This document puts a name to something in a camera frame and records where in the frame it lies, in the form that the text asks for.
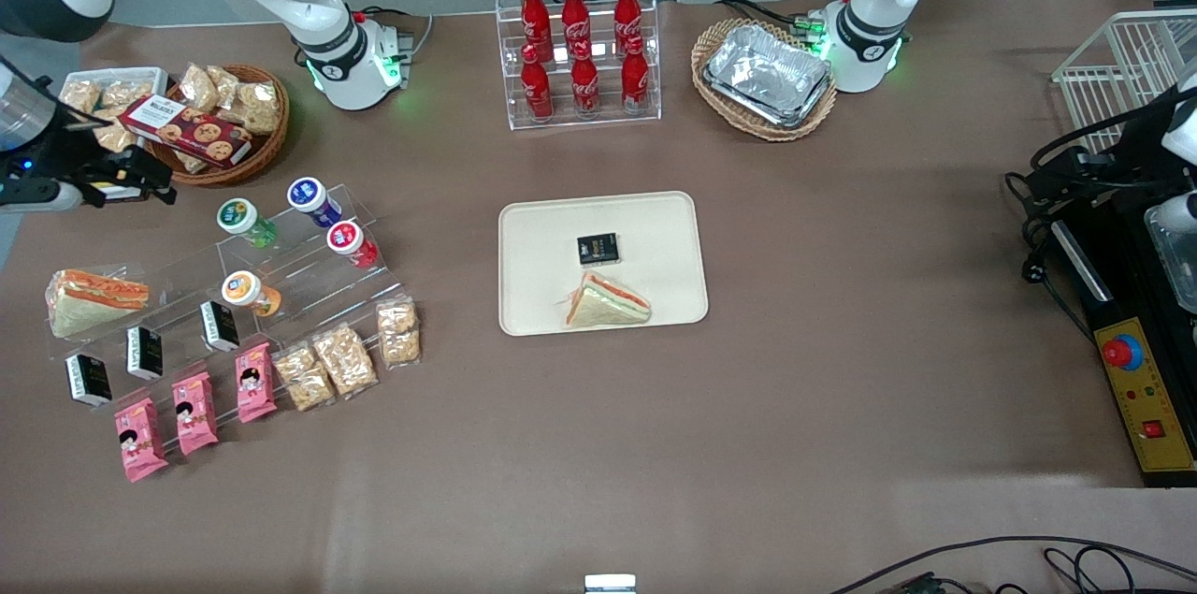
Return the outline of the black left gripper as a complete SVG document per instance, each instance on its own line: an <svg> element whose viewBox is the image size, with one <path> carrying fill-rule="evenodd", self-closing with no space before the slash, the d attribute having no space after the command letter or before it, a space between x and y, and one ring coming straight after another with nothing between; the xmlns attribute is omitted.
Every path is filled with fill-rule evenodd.
<svg viewBox="0 0 1197 594"><path fill-rule="evenodd" d="M1044 146L1031 156L1031 202L1059 205L1102 195L1155 196L1161 160L1159 143L1116 143L1090 153L1081 145Z"/></svg>

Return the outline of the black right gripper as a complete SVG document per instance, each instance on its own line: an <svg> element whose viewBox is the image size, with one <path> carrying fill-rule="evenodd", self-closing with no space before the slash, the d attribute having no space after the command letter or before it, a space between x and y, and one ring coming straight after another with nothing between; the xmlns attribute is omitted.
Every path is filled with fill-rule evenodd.
<svg viewBox="0 0 1197 594"><path fill-rule="evenodd" d="M51 205L104 205L157 200L175 205L171 166L139 148L120 153L101 146L51 145Z"/></svg>

